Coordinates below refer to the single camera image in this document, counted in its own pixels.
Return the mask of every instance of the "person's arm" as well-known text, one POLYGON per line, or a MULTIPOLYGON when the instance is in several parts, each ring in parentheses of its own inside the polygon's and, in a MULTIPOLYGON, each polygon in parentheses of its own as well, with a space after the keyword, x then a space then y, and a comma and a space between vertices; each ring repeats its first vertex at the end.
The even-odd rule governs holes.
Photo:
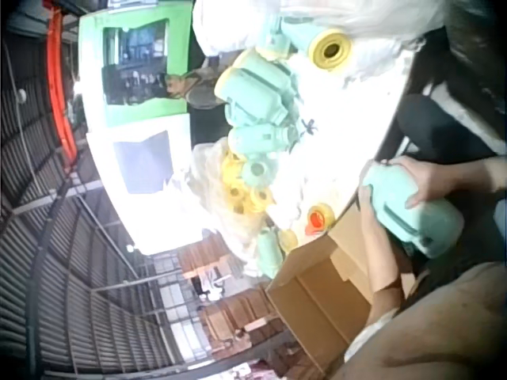
POLYGON ((505 157, 486 158, 456 165, 438 165, 401 156, 389 163, 403 166, 417 184, 417 193, 406 202, 408 208, 427 200, 444 198, 455 190, 498 192, 507 188, 505 157))
POLYGON ((453 188, 498 192, 507 188, 507 159, 493 157, 457 165, 442 165, 453 188))
POLYGON ((367 325, 375 323, 385 313, 399 308, 405 299, 395 252, 387 232, 375 217, 371 196, 372 190, 369 186, 360 188, 361 228, 366 248, 368 278, 373 293, 367 325))

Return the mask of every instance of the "yellow bottle cap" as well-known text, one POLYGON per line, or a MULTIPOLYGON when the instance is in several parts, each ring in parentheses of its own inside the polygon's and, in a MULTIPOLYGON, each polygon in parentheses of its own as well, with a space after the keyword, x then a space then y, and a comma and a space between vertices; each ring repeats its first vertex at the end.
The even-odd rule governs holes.
POLYGON ((289 254, 299 245, 298 237, 293 230, 278 231, 278 243, 286 254, 289 254))

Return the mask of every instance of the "beige clothing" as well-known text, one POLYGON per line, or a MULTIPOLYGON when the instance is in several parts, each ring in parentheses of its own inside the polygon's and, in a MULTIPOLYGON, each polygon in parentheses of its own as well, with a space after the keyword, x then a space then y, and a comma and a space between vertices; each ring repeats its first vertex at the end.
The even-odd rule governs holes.
POLYGON ((503 264, 472 268, 386 324, 332 379, 472 378, 507 339, 506 296, 503 264))

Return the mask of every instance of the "table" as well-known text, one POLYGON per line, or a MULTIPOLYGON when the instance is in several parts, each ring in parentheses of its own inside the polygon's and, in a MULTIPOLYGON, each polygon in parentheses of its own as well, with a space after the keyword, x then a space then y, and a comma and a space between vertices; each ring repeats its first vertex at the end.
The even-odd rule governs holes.
POLYGON ((304 134, 290 154, 279 154, 279 173, 270 187, 276 205, 268 214, 282 230, 295 232, 299 246, 318 237, 304 232, 312 206, 327 203, 338 218, 352 201, 360 171, 385 143, 414 56, 403 50, 390 70, 346 89, 343 78, 315 68, 301 55, 288 60, 299 75, 300 116, 314 120, 316 130, 304 134))

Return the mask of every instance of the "wrist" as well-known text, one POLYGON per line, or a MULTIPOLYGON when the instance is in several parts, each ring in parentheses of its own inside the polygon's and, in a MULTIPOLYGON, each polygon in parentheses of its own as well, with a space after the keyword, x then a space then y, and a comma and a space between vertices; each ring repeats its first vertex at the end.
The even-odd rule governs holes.
POLYGON ((463 176, 461 173, 461 168, 458 165, 438 165, 436 164, 437 175, 436 178, 438 181, 441 181, 442 184, 445 184, 447 188, 446 193, 454 192, 463 187, 462 179, 463 176))
POLYGON ((373 208, 369 210, 361 210, 361 225, 363 227, 369 228, 379 224, 377 218, 375 217, 375 212, 373 208))

